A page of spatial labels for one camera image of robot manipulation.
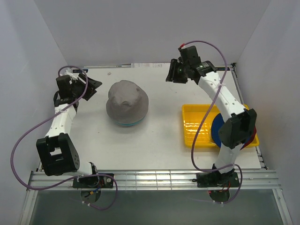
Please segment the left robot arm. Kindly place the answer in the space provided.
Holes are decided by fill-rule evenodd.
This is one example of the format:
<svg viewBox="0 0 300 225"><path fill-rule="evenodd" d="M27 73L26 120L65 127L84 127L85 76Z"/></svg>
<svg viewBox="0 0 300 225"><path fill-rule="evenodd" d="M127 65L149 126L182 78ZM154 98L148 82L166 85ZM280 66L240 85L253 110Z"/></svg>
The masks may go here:
<svg viewBox="0 0 300 225"><path fill-rule="evenodd" d="M84 94L88 101L102 85L102 82L85 78L80 73L78 78L62 75L56 78L58 91L53 96L54 109L59 113L53 118L49 131L44 138L36 142L37 151L47 176L63 174L83 176L88 187L99 183L97 168L92 162L81 162L78 152L71 141L70 131L79 103L74 101Z"/></svg>

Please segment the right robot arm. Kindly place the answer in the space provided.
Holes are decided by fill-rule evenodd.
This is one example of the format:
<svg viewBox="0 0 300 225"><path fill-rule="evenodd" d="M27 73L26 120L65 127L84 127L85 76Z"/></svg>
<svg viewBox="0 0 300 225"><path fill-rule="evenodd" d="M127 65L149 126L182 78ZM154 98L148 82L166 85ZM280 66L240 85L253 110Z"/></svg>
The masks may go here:
<svg viewBox="0 0 300 225"><path fill-rule="evenodd" d="M255 132L257 113L247 109L223 84L215 66L201 61L195 46L179 47L180 57L172 59L166 81L187 83L194 81L212 100L223 118L218 130L220 151L212 169L202 169L197 181L207 185L223 186L234 174L234 163L241 149Z"/></svg>

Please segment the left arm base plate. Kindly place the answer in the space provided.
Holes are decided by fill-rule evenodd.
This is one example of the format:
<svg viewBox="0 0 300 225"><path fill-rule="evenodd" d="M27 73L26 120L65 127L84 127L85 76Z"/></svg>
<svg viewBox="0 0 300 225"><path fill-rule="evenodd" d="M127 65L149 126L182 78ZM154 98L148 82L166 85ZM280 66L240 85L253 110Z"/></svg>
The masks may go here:
<svg viewBox="0 0 300 225"><path fill-rule="evenodd" d="M113 187L113 173L108 173L106 175L95 176L95 177L86 177L74 179L72 187L73 188L112 188Z"/></svg>

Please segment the teal bucket hat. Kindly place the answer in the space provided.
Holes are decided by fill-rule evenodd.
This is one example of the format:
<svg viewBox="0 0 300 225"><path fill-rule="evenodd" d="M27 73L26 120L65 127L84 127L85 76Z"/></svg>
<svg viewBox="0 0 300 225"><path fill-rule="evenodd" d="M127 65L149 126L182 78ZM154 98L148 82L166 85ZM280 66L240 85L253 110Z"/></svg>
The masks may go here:
<svg viewBox="0 0 300 225"><path fill-rule="evenodd" d="M120 122L115 122L117 125L120 125L120 126L125 126L125 127L131 127L131 126L135 126L137 124L139 124L140 122L142 122L143 119L139 120L139 121L136 121L136 122L132 122L132 123L120 123Z"/></svg>

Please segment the blue hat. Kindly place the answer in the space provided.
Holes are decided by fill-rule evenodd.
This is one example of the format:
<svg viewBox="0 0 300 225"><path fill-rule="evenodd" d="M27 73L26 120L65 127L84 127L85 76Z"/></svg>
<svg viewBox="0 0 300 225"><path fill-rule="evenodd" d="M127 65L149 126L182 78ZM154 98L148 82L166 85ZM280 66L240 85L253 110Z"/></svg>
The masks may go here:
<svg viewBox="0 0 300 225"><path fill-rule="evenodd" d="M215 116L215 118L211 124L211 138L212 138L213 142L219 148L221 148L221 140L220 140L218 132L219 132L220 128L224 125L224 123L225 122L223 120L223 117L222 117L221 113L219 113Z"/></svg>

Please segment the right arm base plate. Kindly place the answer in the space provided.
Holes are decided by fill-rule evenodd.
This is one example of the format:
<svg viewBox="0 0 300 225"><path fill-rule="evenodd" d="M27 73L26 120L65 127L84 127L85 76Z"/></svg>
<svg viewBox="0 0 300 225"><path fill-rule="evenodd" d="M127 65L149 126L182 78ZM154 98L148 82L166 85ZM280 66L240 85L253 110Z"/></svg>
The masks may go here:
<svg viewBox="0 0 300 225"><path fill-rule="evenodd" d="M196 178L192 182L197 183L198 188L210 187L234 187L240 185L238 174L234 169L227 173L216 172L200 172L196 174Z"/></svg>

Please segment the grey bucket hat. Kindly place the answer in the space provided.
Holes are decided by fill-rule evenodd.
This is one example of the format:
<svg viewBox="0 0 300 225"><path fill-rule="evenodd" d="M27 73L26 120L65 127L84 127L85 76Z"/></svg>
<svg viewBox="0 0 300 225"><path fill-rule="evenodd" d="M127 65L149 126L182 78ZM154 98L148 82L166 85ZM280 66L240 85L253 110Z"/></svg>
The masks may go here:
<svg viewBox="0 0 300 225"><path fill-rule="evenodd" d="M148 110L148 95L134 82L121 80L110 87L106 112L114 122L132 123L139 121L145 118Z"/></svg>

